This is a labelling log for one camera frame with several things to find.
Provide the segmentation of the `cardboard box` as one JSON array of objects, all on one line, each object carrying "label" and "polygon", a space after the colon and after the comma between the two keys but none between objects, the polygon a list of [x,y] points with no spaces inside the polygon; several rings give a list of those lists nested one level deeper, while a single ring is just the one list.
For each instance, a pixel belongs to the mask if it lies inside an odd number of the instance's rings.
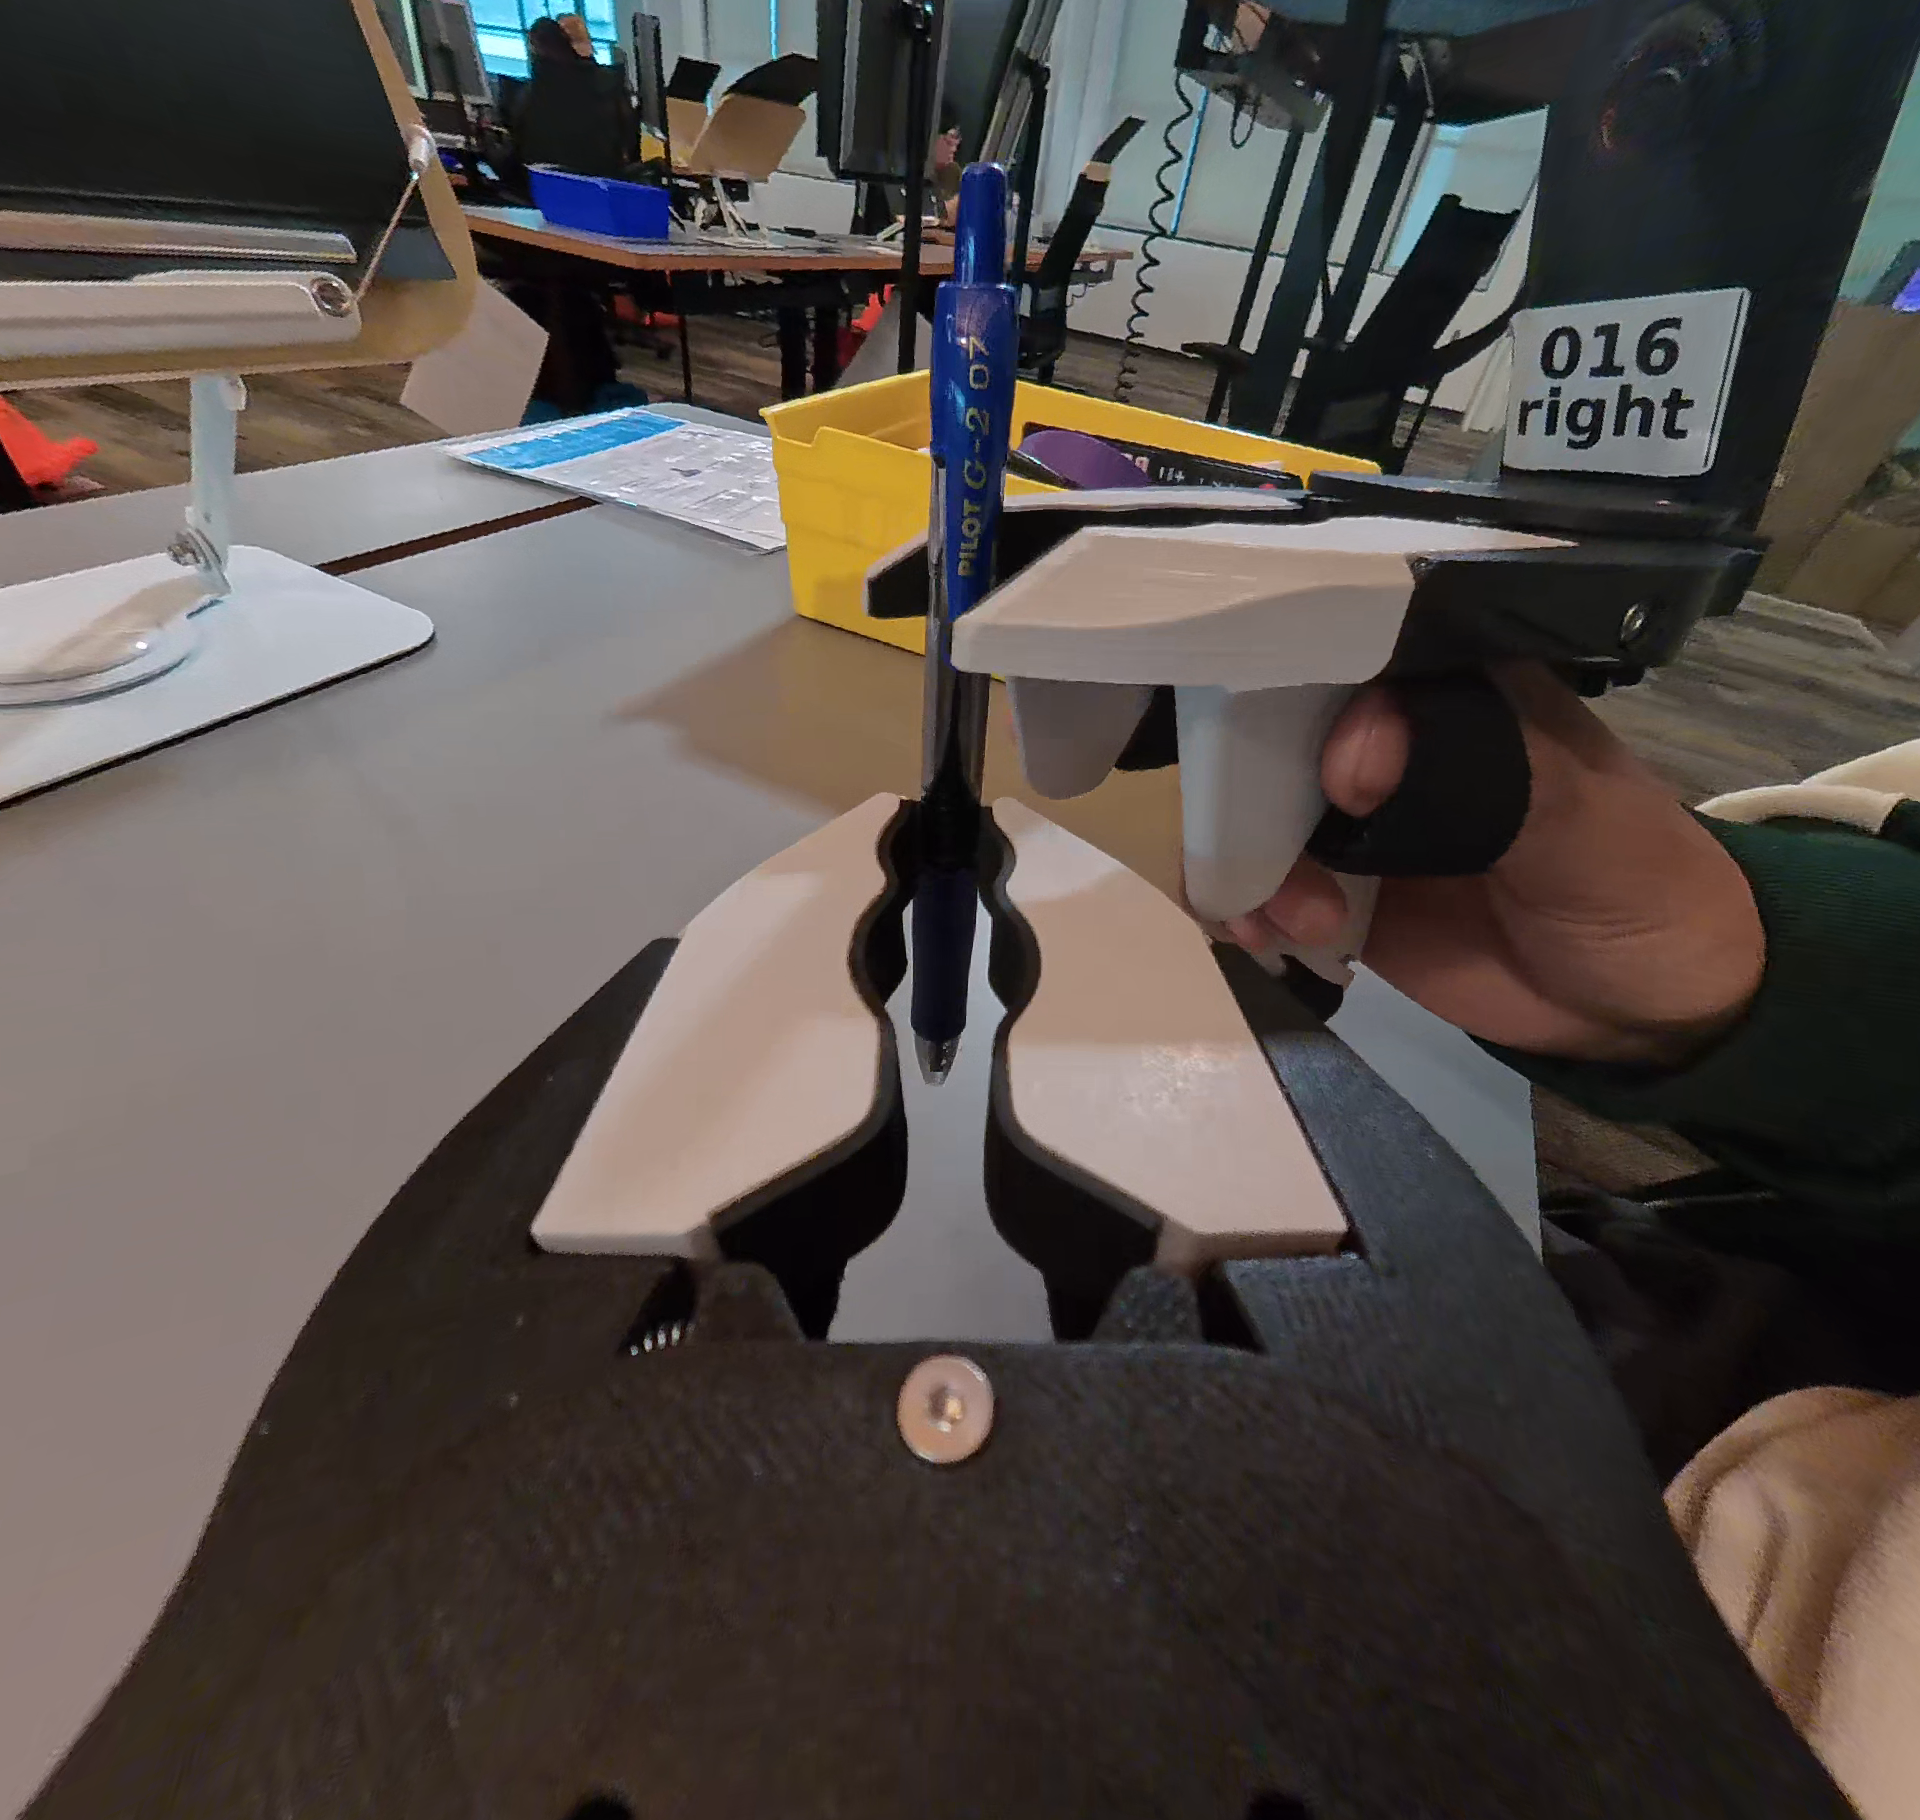
[{"label": "cardboard box", "polygon": [[1917,489],[1896,489],[1892,513],[1859,510],[1917,417],[1919,317],[1838,303],[1761,519],[1758,594],[1894,631],[1917,625]]}]

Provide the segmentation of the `wooden top office desk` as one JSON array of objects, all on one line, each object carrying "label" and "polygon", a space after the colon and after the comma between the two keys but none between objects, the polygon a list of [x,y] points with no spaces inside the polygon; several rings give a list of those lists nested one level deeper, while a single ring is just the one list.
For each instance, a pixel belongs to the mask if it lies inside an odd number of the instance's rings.
[{"label": "wooden top office desk", "polygon": [[638,312],[676,321],[770,319],[780,402],[841,380],[841,317],[903,278],[900,244],[879,239],[692,231],[654,243],[567,228],[529,207],[464,205],[463,217],[506,282],[625,293]]}]

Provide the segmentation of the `black monitor on pole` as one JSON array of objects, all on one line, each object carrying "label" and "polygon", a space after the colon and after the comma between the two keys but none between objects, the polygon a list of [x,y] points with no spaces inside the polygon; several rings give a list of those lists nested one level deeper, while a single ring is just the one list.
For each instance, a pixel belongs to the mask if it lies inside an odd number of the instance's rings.
[{"label": "black monitor on pole", "polygon": [[839,179],[904,196],[896,372],[917,369],[948,0],[817,0],[819,151]]}]

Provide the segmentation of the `monitor on white stand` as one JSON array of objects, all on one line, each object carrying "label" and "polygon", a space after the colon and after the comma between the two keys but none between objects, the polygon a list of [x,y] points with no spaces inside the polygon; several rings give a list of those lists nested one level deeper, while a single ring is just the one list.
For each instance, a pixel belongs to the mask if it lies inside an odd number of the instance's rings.
[{"label": "monitor on white stand", "polygon": [[255,226],[4,211],[4,391],[188,382],[191,482],[126,561],[4,570],[3,801],[177,745],[413,656],[415,608],[243,543],[246,380],[391,367],[450,343],[478,288],[469,224],[374,0],[352,0],[406,142],[370,251]]}]

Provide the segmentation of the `wooden board stand black panel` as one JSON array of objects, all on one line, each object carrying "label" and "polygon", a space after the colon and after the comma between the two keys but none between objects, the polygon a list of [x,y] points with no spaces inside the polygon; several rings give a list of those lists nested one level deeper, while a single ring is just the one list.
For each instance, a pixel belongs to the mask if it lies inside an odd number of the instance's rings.
[{"label": "wooden board stand black panel", "polygon": [[683,56],[665,86],[665,165],[685,199],[685,231],[750,239],[758,224],[742,212],[746,192],[780,171],[805,129],[805,111],[821,80],[821,61],[780,55],[740,74],[714,105],[710,61]]}]

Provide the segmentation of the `pale paper sheet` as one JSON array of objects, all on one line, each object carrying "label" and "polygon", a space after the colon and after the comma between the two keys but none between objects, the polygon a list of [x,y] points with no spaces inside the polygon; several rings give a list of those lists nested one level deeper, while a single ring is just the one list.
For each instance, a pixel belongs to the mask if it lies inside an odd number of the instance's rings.
[{"label": "pale paper sheet", "polygon": [[453,439],[514,429],[537,392],[549,343],[540,321],[485,281],[460,332],[409,369],[398,406]]}]

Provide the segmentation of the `blue pen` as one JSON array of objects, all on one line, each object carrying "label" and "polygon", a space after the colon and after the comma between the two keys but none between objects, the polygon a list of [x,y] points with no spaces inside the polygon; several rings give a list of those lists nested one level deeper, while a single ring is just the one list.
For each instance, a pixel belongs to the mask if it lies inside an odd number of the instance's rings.
[{"label": "blue pen", "polygon": [[973,165],[956,205],[955,266],[933,304],[931,496],[925,530],[925,745],[911,903],[911,1029],[926,1086],[942,1086],[966,1022],[992,678],[955,658],[956,625],[996,584],[1018,377],[1021,308],[1007,281],[1003,167]]}]

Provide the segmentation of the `blue plastic bin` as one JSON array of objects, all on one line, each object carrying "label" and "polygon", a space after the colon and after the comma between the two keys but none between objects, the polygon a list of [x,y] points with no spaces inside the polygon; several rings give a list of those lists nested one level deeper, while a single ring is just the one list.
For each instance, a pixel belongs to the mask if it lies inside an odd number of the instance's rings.
[{"label": "blue plastic bin", "polygon": [[547,226],[588,233],[619,243],[665,243],[674,209],[661,184],[593,177],[533,165],[526,171],[530,199]]}]

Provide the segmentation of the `pale knit shirt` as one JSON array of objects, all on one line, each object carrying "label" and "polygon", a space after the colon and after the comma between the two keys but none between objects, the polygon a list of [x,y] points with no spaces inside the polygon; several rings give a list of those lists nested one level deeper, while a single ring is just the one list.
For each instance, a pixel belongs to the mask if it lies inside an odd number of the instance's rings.
[{"label": "pale knit shirt", "polygon": [[[1917,740],[1703,815],[1876,833],[1917,804]],[[1917,1240],[1868,1240],[1753,1185],[1745,1224],[1857,1346],[1848,1381],[1765,1399],[1667,1492],[1697,1577],[1861,1816],[1919,1815]]]}]

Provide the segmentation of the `black remote control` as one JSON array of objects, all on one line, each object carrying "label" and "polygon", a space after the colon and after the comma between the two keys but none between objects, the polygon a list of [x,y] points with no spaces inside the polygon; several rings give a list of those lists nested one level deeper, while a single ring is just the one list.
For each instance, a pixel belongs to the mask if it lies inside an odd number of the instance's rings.
[{"label": "black remote control", "polygon": [[1305,492],[1297,472],[1168,448],[1120,448],[1149,489]]}]

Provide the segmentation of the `black office chair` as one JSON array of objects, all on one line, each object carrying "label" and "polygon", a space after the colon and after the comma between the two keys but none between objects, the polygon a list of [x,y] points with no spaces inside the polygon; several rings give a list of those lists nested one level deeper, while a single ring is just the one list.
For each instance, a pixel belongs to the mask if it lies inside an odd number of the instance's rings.
[{"label": "black office chair", "polygon": [[1119,156],[1140,137],[1145,121],[1123,119],[1093,153],[1072,184],[1060,224],[1031,272],[1021,321],[1021,377],[1051,384],[1069,345],[1070,290],[1084,270],[1093,228],[1100,223]]}]

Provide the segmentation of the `yellow plastic bin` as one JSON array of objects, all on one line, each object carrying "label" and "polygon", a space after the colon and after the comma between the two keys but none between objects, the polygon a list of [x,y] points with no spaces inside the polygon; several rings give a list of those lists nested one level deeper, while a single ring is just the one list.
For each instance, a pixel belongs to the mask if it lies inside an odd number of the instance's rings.
[{"label": "yellow plastic bin", "polygon": [[[907,619],[869,617],[865,581],[883,556],[925,535],[933,494],[931,377],[841,386],[764,408],[774,445],[793,608],[801,619],[918,656],[925,603]],[[1241,465],[1306,481],[1319,471],[1380,475],[1350,454],[1196,422],[1094,395],[1021,380],[1012,445],[1067,431],[1182,463]]]}]

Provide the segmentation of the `grey desk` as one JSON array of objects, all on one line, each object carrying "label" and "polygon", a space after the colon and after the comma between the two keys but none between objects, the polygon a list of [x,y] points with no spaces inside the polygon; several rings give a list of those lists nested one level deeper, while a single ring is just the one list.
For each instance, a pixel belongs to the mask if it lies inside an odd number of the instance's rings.
[{"label": "grey desk", "polygon": [[849,1609],[869,1506],[724,1530],[688,1452],[817,1435],[526,1227],[633,961],[904,783],[918,673],[641,517],[349,584],[436,639],[4,810],[4,1816],[801,1815],[678,1599]]}]

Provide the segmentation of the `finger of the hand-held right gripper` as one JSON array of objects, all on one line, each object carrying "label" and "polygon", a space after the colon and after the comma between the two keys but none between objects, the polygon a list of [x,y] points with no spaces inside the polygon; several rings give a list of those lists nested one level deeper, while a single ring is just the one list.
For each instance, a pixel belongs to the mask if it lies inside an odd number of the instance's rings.
[{"label": "finger of the hand-held right gripper", "polygon": [[[1314,520],[1306,489],[1103,489],[1040,491],[1009,498],[999,517],[988,584],[999,586],[1089,527],[1190,529],[1211,522],[1295,527]],[[933,597],[931,537],[908,537],[866,568],[866,619],[926,619]]]},{"label": "finger of the hand-held right gripper", "polygon": [[1098,788],[1154,693],[1352,691],[1389,666],[1431,561],[1560,538],[1345,517],[1077,529],[955,625],[953,662],[1007,686],[1024,783]]}]

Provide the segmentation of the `purple tape roll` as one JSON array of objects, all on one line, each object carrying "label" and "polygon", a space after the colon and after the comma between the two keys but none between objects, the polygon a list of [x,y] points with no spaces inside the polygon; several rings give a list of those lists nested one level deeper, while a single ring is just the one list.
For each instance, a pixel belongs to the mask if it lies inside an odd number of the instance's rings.
[{"label": "purple tape roll", "polygon": [[1026,431],[1011,465],[1023,479],[1075,492],[1136,492],[1153,484],[1120,445],[1051,426]]}]

